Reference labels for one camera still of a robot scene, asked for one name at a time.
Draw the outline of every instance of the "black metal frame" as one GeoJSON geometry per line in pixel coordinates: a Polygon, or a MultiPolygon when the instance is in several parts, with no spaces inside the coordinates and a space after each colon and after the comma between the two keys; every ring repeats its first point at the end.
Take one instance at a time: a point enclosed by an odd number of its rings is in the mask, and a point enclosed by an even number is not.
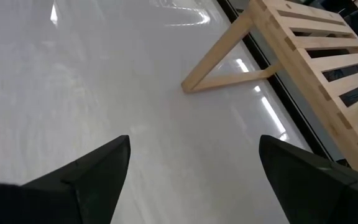
{"type": "MultiPolygon", "coordinates": [[[[217,2],[222,7],[224,13],[227,15],[230,22],[234,22],[238,17],[238,13],[236,12],[236,9],[233,8],[231,3],[228,0],[217,0],[217,2]]],[[[246,35],[242,41],[245,43],[249,52],[251,53],[251,55],[261,69],[265,69],[270,65],[266,56],[262,53],[251,34],[246,35]]],[[[316,133],[311,128],[309,122],[306,120],[305,116],[300,111],[298,105],[296,105],[294,99],[291,97],[288,90],[283,85],[280,77],[278,77],[277,74],[273,75],[268,79],[268,82],[276,92],[278,98],[281,100],[283,106],[288,111],[289,115],[296,124],[297,128],[300,130],[306,142],[309,144],[313,153],[333,161],[332,157],[329,155],[329,152],[324,147],[320,139],[317,137],[316,133]]]]}

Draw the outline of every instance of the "wooden bed frame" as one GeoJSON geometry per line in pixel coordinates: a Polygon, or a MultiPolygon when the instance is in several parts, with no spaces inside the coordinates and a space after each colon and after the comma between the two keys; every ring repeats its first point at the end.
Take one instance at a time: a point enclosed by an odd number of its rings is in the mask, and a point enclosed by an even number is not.
{"type": "Polygon", "coordinates": [[[358,87],[358,73],[332,82],[323,75],[353,65],[358,65],[358,36],[339,14],[284,0],[250,0],[247,10],[191,71],[182,88],[193,93],[268,78],[285,69],[348,163],[358,170],[358,102],[347,107],[339,97],[358,87]],[[206,78],[253,26],[279,62],[256,72],[206,78]],[[294,32],[310,35],[296,36],[294,32]],[[346,49],[349,54],[311,58],[308,53],[329,49],[346,49]]]}

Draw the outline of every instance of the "black floor edge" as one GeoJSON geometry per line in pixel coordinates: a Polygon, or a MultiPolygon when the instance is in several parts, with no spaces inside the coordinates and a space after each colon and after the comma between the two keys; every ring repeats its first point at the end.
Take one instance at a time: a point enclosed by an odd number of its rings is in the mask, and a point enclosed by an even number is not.
{"type": "MultiPolygon", "coordinates": [[[[230,22],[233,23],[238,17],[236,10],[227,0],[217,0],[217,2],[222,7],[224,13],[227,15],[230,22]]],[[[246,47],[257,62],[258,66],[261,69],[267,68],[269,66],[269,61],[260,51],[254,38],[249,34],[244,37],[242,41],[245,43],[246,47]]],[[[333,161],[332,157],[329,155],[328,151],[323,146],[316,133],[311,129],[309,122],[301,113],[299,107],[295,104],[293,98],[290,96],[287,89],[283,86],[280,78],[277,75],[274,75],[268,79],[268,82],[276,92],[285,109],[288,111],[288,114],[291,116],[292,120],[303,135],[304,139],[309,144],[309,147],[311,148],[313,153],[325,159],[333,161]]]]}

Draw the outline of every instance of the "white floor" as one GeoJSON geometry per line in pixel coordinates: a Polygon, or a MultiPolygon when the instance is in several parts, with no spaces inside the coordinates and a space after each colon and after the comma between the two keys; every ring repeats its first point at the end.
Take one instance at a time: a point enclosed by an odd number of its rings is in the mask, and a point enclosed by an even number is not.
{"type": "MultiPolygon", "coordinates": [[[[180,88],[228,25],[210,0],[0,0],[0,182],[128,134],[113,223],[287,223],[259,137],[307,146],[269,84],[180,88]]],[[[255,69],[239,45],[212,75],[255,69]]]]}

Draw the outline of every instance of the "wooden leg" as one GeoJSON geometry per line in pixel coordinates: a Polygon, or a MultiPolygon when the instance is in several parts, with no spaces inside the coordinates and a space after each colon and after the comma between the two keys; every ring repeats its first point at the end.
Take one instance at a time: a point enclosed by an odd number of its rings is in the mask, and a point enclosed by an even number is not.
{"type": "Polygon", "coordinates": [[[194,89],[190,90],[190,92],[203,91],[252,80],[265,79],[274,75],[274,73],[278,72],[280,69],[282,69],[281,64],[276,63],[275,65],[269,66],[269,68],[266,68],[265,70],[245,72],[238,75],[222,75],[218,77],[205,78],[197,84],[194,89]]]}
{"type": "Polygon", "coordinates": [[[182,82],[183,91],[191,92],[236,44],[248,34],[252,25],[253,22],[249,13],[244,11],[182,82]]]}

